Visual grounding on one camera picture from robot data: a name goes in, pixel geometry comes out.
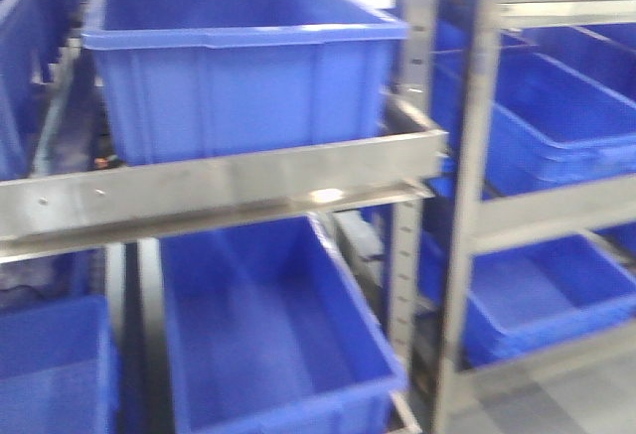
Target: vertical metal post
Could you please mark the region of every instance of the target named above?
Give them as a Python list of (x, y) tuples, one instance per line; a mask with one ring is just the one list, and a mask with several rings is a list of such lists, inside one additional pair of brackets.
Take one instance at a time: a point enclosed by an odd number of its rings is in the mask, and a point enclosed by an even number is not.
[(422, 199), (393, 204), (388, 280), (387, 332), (404, 367), (410, 370), (417, 304)]
[(116, 344), (121, 347), (124, 331), (124, 277), (126, 270), (124, 245), (122, 243), (110, 243), (106, 246), (105, 252), (105, 295), (110, 311), (110, 326), (112, 327)]
[(148, 431), (148, 409), (145, 388), (148, 372), (145, 364), (144, 331), (141, 313), (141, 280), (139, 271), (139, 248), (137, 242), (124, 245), (125, 280), (120, 280), (124, 288), (124, 332), (120, 345), (121, 399), (125, 409), (121, 413), (119, 432), (139, 434)]
[(401, 52), (399, 93), (417, 109), (428, 113), (437, 0), (397, 0), (410, 24)]
[(472, 274), (472, 241), (481, 205), (492, 100), (499, 65), (501, 0), (477, 0), (463, 99), (455, 217), (440, 340), (432, 432), (446, 432), (453, 382), (461, 354), (466, 296)]
[(159, 242), (154, 238), (146, 238), (139, 241), (139, 248), (146, 369), (152, 373), (145, 393), (149, 413), (148, 432), (174, 434)]

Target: metal shelf rail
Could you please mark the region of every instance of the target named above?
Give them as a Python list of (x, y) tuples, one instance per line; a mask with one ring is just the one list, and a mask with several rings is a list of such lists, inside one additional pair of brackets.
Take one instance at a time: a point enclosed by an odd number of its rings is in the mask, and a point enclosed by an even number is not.
[[(454, 5), (470, 5), (454, 0)], [(472, 257), (584, 228), (636, 219), (636, 176), (624, 176), (482, 203), (491, 104), (505, 28), (636, 21), (636, 0), (475, 0), (463, 97), (456, 211), (432, 432), (447, 432), (453, 412), (537, 380), (602, 362), (636, 346), (636, 323), (562, 346), (473, 370), (460, 370), (461, 336)]]
[(440, 130), (0, 183), (0, 261), (427, 194)]

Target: shelf level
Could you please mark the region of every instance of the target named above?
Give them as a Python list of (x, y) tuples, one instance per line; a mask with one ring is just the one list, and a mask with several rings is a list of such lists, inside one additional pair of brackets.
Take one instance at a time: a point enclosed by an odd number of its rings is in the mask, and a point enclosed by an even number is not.
[(0, 259), (426, 196), (445, 133), (0, 184)]
[(636, 219), (636, 175), (488, 201), (480, 206), (476, 253)]

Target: gray floor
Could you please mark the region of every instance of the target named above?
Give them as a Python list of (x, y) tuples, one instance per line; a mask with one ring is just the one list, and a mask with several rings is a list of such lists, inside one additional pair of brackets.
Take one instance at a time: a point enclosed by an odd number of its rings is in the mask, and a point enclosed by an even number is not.
[(582, 369), (466, 411), (452, 419), (449, 432), (636, 434), (636, 355)]

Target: stainless steel shelf frame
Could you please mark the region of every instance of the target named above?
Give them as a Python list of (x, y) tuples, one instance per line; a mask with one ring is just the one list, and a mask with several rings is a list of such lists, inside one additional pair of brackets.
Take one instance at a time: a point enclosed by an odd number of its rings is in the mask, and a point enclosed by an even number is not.
[[(466, 6), (466, 0), (450, 0)], [(481, 203), (502, 28), (636, 21), (636, 0), (476, 0), (463, 97), (456, 211), (436, 370), (432, 432), (451, 413), (538, 379), (632, 351), (636, 325), (572, 342), (523, 360), (460, 371), (472, 257), (477, 253), (636, 219), (636, 176)]]

